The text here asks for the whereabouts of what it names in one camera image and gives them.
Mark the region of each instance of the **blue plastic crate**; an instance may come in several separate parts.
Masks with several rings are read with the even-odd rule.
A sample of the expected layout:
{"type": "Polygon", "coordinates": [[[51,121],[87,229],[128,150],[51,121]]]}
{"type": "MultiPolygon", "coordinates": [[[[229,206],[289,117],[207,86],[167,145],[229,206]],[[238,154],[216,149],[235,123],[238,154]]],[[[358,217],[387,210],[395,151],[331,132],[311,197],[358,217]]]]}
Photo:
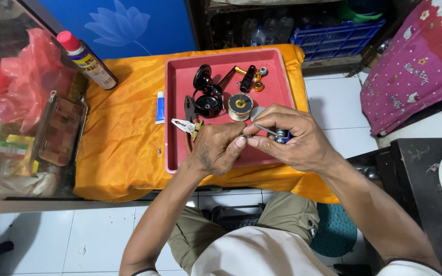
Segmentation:
{"type": "Polygon", "coordinates": [[[352,26],[300,30],[296,28],[291,44],[303,49],[304,61],[341,58],[358,54],[384,25],[385,19],[352,26]]]}

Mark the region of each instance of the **red spray can cap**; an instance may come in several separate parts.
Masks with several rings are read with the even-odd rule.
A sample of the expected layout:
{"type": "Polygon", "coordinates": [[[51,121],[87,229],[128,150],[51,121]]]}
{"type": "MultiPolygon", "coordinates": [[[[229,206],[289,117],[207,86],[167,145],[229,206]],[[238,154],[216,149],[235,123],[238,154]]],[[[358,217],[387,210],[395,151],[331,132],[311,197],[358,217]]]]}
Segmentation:
{"type": "Polygon", "coordinates": [[[58,34],[58,42],[68,51],[75,51],[80,46],[80,41],[69,31],[62,31],[58,34]]]}

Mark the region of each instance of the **red plastic tray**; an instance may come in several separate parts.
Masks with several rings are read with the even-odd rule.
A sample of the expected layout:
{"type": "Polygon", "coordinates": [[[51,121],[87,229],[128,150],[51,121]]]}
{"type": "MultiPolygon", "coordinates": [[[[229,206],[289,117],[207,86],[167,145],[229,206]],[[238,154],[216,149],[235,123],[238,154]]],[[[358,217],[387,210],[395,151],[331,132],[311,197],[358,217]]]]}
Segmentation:
{"type": "MultiPolygon", "coordinates": [[[[247,70],[250,65],[256,68],[265,66],[268,70],[267,76],[262,78],[264,90],[257,92],[250,88],[249,96],[253,99],[253,106],[267,107],[270,104],[280,104],[294,108],[293,96],[289,88],[286,69],[279,49],[265,48],[251,51],[239,51],[230,53],[217,53],[183,57],[168,60],[165,64],[165,119],[164,119],[164,158],[165,169],[168,173],[176,172],[178,166],[187,157],[187,150],[184,144],[184,132],[174,126],[172,119],[185,119],[184,101],[185,96],[192,96],[193,77],[198,68],[203,64],[209,64],[212,68],[211,77],[213,83],[217,84],[233,66],[237,65],[247,70]]],[[[223,97],[225,110],[211,119],[199,117],[205,124],[224,124],[233,122],[227,114],[227,101],[233,94],[240,93],[239,85],[243,75],[235,73],[229,83],[225,85],[223,97]]],[[[263,153],[255,148],[247,146],[234,166],[249,166],[259,164],[278,163],[279,160],[263,153]]]]}

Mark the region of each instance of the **spray can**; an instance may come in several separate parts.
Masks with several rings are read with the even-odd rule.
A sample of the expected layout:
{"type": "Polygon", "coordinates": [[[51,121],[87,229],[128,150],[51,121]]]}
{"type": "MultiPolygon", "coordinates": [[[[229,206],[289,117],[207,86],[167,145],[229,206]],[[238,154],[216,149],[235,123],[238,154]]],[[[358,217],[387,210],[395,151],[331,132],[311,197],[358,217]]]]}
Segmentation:
{"type": "Polygon", "coordinates": [[[68,31],[58,34],[58,42],[66,49],[66,54],[105,90],[114,89],[118,84],[117,77],[108,69],[88,45],[77,39],[68,31]]]}

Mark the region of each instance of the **white shirt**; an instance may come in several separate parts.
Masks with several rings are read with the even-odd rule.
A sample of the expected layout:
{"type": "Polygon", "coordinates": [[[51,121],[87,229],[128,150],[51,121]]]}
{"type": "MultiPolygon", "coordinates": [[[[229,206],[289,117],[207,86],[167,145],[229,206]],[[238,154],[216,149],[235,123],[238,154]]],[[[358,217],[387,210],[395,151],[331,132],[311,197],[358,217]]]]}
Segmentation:
{"type": "MultiPolygon", "coordinates": [[[[136,276],[157,276],[146,271],[136,276]]],[[[287,231],[248,226],[214,241],[199,256],[191,276],[337,276],[299,236],[287,231]]],[[[440,276],[410,261],[393,261],[377,276],[440,276]]]]}

